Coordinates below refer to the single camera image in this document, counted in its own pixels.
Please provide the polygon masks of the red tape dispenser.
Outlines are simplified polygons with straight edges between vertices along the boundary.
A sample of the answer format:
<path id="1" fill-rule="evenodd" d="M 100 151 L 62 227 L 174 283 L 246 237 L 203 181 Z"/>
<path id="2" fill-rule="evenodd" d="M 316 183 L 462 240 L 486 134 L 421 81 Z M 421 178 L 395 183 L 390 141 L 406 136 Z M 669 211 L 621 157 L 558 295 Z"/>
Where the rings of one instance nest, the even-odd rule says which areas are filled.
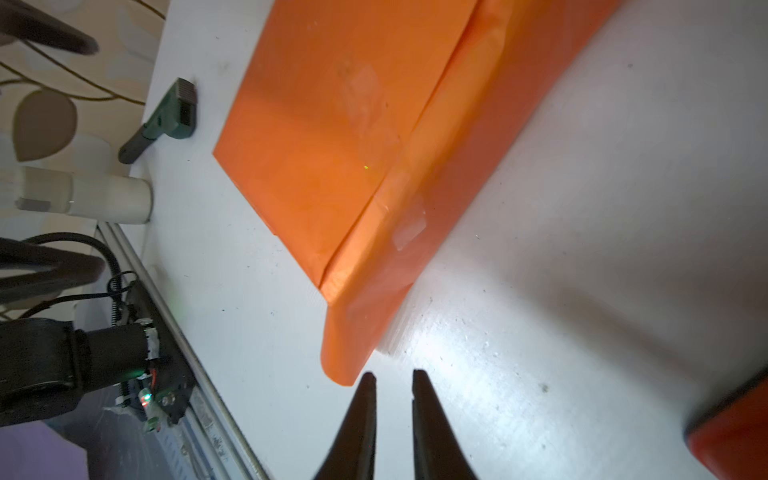
<path id="1" fill-rule="evenodd" d="M 765 479 L 767 371 L 693 417 L 684 439 L 694 458 L 718 479 Z"/>

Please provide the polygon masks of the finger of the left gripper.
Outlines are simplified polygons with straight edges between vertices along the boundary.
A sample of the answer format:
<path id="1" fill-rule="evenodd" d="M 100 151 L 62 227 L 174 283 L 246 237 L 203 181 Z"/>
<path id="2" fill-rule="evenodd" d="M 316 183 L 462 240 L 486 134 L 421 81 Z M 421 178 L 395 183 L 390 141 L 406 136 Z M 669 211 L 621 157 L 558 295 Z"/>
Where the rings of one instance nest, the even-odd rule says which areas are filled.
<path id="1" fill-rule="evenodd" d="M 1 0 L 1 33 L 79 55 L 99 52 L 93 37 L 23 1 Z"/>
<path id="2" fill-rule="evenodd" d="M 99 257 L 17 240 L 1 239 L 1 302 L 13 303 L 90 284 L 99 279 L 105 261 Z"/>

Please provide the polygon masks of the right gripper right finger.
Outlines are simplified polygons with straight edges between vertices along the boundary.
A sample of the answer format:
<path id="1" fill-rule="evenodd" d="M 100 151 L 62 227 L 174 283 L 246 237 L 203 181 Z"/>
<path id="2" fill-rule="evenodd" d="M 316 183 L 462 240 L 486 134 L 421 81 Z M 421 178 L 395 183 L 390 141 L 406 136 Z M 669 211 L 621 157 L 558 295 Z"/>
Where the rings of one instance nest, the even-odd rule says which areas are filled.
<path id="1" fill-rule="evenodd" d="M 425 370 L 413 371 L 412 394 L 415 478 L 477 479 Z"/>

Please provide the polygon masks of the yellow orange wrapping paper sheet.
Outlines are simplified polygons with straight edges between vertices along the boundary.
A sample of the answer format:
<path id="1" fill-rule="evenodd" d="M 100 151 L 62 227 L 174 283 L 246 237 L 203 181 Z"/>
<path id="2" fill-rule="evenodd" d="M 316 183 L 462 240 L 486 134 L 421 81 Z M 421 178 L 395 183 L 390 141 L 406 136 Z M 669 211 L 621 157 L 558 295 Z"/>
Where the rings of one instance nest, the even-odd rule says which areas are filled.
<path id="1" fill-rule="evenodd" d="M 614 1 L 277 1 L 214 156 L 327 302 L 354 384 Z"/>

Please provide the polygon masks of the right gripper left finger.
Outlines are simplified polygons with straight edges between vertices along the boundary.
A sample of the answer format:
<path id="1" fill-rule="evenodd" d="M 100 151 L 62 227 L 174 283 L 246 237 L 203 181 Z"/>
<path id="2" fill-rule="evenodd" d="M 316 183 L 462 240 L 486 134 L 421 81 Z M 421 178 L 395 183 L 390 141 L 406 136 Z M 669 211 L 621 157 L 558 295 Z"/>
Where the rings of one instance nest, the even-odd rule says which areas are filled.
<path id="1" fill-rule="evenodd" d="M 315 479 L 372 479 L 376 432 L 376 377 L 366 372 L 360 379 L 336 438 Z"/>

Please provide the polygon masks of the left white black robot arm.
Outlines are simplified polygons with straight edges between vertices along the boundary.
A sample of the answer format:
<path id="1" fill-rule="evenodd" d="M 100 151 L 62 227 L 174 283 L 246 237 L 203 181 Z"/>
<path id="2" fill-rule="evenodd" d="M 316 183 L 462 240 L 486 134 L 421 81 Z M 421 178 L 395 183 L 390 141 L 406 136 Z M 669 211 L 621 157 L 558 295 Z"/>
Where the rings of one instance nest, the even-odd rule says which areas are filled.
<path id="1" fill-rule="evenodd" d="M 1 83 L 30 89 L 13 118 L 19 168 L 2 175 L 4 198 L 22 211 L 149 220 L 153 192 L 142 179 L 38 166 L 73 139 L 83 95 L 12 67 Z M 114 385 L 118 405 L 151 431 L 178 423 L 189 408 L 197 381 L 171 326 L 140 275 L 103 241 L 79 232 L 3 239 L 1 308 L 3 425 L 63 415 Z"/>

